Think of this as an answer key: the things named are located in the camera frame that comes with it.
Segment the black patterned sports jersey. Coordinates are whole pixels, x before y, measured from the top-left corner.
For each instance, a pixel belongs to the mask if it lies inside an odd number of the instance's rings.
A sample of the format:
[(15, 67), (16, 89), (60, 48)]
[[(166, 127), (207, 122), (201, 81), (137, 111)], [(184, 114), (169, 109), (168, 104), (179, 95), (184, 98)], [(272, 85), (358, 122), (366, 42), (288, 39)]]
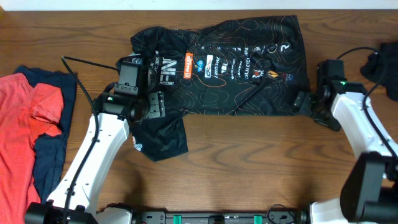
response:
[(198, 30), (150, 27), (131, 39), (132, 60), (149, 67), (165, 116), (132, 128), (133, 148), (152, 161), (188, 151), (187, 114), (290, 116), (309, 91), (298, 18), (228, 20)]

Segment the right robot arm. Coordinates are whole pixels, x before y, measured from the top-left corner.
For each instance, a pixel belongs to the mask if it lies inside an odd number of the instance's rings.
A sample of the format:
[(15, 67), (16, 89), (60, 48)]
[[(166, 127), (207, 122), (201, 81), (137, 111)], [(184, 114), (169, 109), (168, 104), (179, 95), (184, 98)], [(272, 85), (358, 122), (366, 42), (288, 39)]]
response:
[(356, 163), (340, 196), (314, 202), (296, 223), (397, 223), (397, 144), (390, 138), (360, 83), (333, 80), (320, 100), (343, 128)]

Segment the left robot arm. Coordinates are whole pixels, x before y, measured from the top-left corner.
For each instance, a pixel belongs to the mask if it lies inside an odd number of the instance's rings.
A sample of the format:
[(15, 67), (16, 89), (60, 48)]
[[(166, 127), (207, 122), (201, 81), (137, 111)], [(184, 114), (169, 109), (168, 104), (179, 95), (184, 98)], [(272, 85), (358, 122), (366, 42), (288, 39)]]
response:
[(161, 91), (142, 96), (103, 92), (94, 100), (85, 138), (67, 173), (44, 204), (31, 203), (26, 223), (137, 223), (120, 203), (97, 210), (109, 168), (134, 123), (165, 116)]

